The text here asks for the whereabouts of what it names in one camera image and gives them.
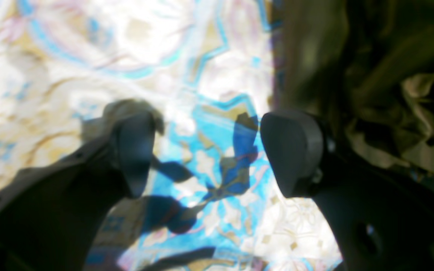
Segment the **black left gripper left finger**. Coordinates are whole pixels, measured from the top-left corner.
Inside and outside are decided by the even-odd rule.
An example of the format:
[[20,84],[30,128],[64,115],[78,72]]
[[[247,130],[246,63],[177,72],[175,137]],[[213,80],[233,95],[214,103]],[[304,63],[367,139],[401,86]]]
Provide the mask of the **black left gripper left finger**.
[[80,271],[107,213],[142,196],[156,124],[143,111],[0,190],[0,271]]

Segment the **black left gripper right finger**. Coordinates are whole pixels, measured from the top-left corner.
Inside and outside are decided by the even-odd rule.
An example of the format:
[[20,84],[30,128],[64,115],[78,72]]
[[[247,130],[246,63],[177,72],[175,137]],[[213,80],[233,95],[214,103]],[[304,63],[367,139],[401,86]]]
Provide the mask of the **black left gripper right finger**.
[[434,192],[336,144],[298,110],[266,113],[260,136],[280,192],[310,198],[342,255],[338,271],[434,271]]

